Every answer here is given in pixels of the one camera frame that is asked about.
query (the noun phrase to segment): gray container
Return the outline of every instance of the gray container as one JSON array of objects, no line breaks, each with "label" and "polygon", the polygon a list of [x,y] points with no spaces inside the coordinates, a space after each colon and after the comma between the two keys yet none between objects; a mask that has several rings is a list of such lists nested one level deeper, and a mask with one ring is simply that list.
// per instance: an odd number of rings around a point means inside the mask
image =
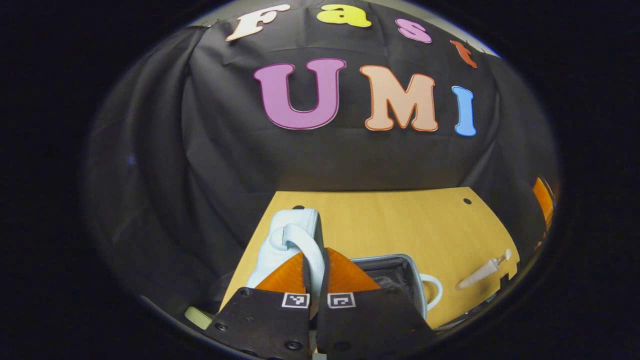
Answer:
[{"label": "gray container", "polygon": [[411,256],[391,254],[355,258],[351,261],[382,288],[397,286],[413,302],[422,317],[427,318],[427,299],[420,280],[420,272]]}]

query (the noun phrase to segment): black fabric backdrop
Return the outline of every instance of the black fabric backdrop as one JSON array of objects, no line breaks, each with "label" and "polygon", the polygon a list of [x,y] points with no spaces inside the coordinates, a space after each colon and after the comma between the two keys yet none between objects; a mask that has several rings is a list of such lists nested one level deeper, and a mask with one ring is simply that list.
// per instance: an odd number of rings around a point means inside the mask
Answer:
[{"label": "black fabric backdrop", "polygon": [[[222,356],[121,290],[77,205],[88,119],[114,79],[212,7],[189,0],[3,7],[7,358]],[[428,357],[638,358],[631,296],[640,254],[632,181],[638,53],[630,44],[639,8],[630,1],[466,0],[428,7],[525,74],[553,116],[564,174],[538,266],[512,297]]]},{"label": "black fabric backdrop", "polygon": [[[460,39],[391,8],[349,1],[372,22],[357,28],[317,20],[325,2],[289,4],[262,31],[234,42],[225,41],[233,18],[178,31],[139,59],[105,100],[88,139],[86,208],[121,280],[186,321],[188,306],[219,297],[211,289],[224,288],[216,281],[228,279],[278,190],[470,186],[525,263],[545,229],[533,184],[538,176],[559,183],[547,119],[518,74],[467,45],[478,64],[470,67],[449,42]],[[433,42],[406,38],[398,18],[425,26]],[[347,62],[337,116],[313,130],[275,126],[253,73],[293,64],[290,102],[310,110],[316,75],[305,64],[316,58]],[[416,73],[432,77],[438,130],[366,129],[364,65],[389,68],[405,88]],[[454,85],[474,93],[475,136],[454,131]]]}]

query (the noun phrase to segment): white mug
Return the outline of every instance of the white mug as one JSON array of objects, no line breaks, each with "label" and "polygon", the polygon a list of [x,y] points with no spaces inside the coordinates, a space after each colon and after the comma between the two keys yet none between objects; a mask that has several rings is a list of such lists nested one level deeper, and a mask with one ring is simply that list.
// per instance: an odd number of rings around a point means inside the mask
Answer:
[{"label": "white mug", "polygon": [[440,299],[442,299],[442,290],[443,290],[442,283],[440,282],[440,280],[427,274],[420,274],[420,280],[431,282],[435,284],[436,287],[438,288],[438,295],[436,295],[436,298],[433,299],[432,302],[427,303],[427,311],[429,311],[433,309],[434,306],[438,305],[438,303],[440,302]]}]

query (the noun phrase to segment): wooden table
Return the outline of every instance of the wooden table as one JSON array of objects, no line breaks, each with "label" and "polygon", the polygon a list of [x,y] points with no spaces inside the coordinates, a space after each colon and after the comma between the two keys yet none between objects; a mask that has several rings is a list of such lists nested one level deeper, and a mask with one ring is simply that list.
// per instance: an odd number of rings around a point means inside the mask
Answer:
[{"label": "wooden table", "polygon": [[[402,192],[276,192],[238,263],[223,299],[224,306],[253,272],[260,245],[273,215],[296,205],[317,209],[324,246],[347,258],[407,254],[421,273],[444,286],[440,303],[428,313],[430,327],[469,311],[500,288],[500,278],[516,273],[520,256],[506,229],[470,188]],[[490,258],[509,248],[512,258],[498,272],[468,288],[455,285]],[[436,288],[425,282],[429,301]]]}]

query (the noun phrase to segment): mug handle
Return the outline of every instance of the mug handle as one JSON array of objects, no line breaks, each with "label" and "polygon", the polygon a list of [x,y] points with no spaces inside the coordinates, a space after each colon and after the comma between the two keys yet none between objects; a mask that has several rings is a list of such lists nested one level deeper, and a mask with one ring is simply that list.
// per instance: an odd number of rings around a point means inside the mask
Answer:
[{"label": "mug handle", "polygon": [[311,296],[320,299],[320,290],[324,277],[324,257],[317,242],[302,227],[296,224],[287,224],[282,232],[282,245],[292,243],[307,258],[309,263],[309,277],[311,280]]},{"label": "mug handle", "polygon": [[436,298],[433,299],[432,302],[427,303],[427,311],[429,311],[433,309],[434,306],[438,305],[438,303],[440,302],[440,299],[442,299],[442,290],[443,290],[442,283],[440,282],[440,280],[427,274],[420,274],[420,280],[432,282],[438,288],[438,295],[436,295]]}]

